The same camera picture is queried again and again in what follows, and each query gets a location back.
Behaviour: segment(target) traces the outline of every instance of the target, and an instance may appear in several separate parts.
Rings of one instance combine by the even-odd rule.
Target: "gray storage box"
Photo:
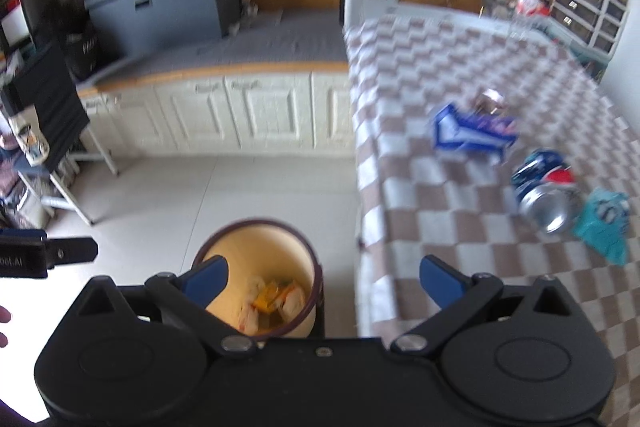
[[[240,18],[240,0],[85,0],[109,58],[220,39]]]

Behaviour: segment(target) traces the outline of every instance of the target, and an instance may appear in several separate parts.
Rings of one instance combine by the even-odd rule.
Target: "human hand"
[[[0,323],[7,324],[11,320],[11,313],[9,313],[5,308],[0,306]],[[0,347],[6,347],[9,343],[9,340],[6,336],[0,333]]]

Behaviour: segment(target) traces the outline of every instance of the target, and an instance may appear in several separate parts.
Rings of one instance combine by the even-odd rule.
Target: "plastic bottle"
[[[510,37],[516,40],[526,39],[533,25],[540,0],[516,0],[515,10],[511,18]]]

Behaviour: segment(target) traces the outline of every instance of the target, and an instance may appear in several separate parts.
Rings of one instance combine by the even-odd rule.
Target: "chair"
[[[56,170],[62,163],[78,174],[78,164],[68,157],[68,152],[84,129],[114,176],[118,175],[118,169],[89,125],[89,117],[82,107],[76,86],[71,81],[60,46],[52,42],[39,51],[11,82],[0,89],[0,98],[8,116],[15,116],[34,105],[40,131],[49,142],[49,156],[42,165],[31,166],[24,154],[20,154],[20,158],[14,163],[14,169],[27,189],[40,200],[51,217],[54,215],[52,207],[64,208],[76,211],[85,223],[92,225],[93,221],[79,206]],[[62,198],[40,194],[30,176],[49,178]]]

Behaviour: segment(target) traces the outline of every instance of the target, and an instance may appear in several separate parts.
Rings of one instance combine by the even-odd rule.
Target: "tiled floor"
[[[73,187],[99,222],[58,211],[50,237],[92,235],[93,264],[57,267],[46,280],[0,280],[0,303],[14,318],[2,331],[0,397],[32,421],[47,416],[33,364],[89,277],[140,284],[160,271],[181,273],[212,232],[242,217],[286,221],[309,239],[324,269],[326,331],[355,335],[353,267],[358,198],[349,159],[169,158],[121,161],[111,176],[87,166]]]

